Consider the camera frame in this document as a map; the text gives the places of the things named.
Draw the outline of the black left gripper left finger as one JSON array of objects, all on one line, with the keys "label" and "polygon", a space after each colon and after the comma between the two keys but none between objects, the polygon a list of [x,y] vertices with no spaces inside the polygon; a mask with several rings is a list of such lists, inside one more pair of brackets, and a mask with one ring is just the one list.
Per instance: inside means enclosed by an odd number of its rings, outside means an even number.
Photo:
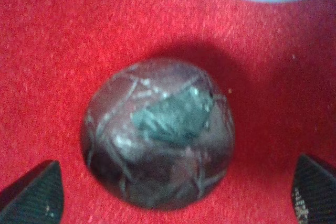
[{"label": "black left gripper left finger", "polygon": [[1,223],[61,223],[64,188],[60,164],[46,160],[1,190]]}]

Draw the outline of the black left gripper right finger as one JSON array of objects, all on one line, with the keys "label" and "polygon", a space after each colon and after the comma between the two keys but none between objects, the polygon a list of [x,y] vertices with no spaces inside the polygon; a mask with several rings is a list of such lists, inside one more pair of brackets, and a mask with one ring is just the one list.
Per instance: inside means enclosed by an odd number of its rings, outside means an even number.
[{"label": "black left gripper right finger", "polygon": [[298,223],[335,223],[335,167],[316,156],[301,154],[291,201]]}]

